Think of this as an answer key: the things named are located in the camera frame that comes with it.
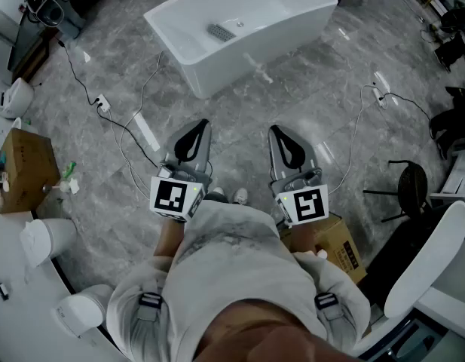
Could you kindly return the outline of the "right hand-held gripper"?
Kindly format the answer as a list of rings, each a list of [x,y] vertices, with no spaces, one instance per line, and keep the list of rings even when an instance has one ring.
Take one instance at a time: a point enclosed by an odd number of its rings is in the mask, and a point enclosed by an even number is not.
[[[322,170],[315,167],[312,145],[284,126],[268,131],[273,182],[270,188],[288,227],[328,217],[328,188],[322,184]],[[292,175],[292,170],[313,169]]]

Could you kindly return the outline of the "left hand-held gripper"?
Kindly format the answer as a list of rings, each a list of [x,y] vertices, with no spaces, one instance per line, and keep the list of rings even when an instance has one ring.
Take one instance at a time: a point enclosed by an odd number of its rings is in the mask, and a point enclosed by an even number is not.
[[[170,135],[167,161],[151,178],[149,209],[180,223],[191,221],[205,198],[213,170],[210,163],[212,127],[208,120],[187,123]]]

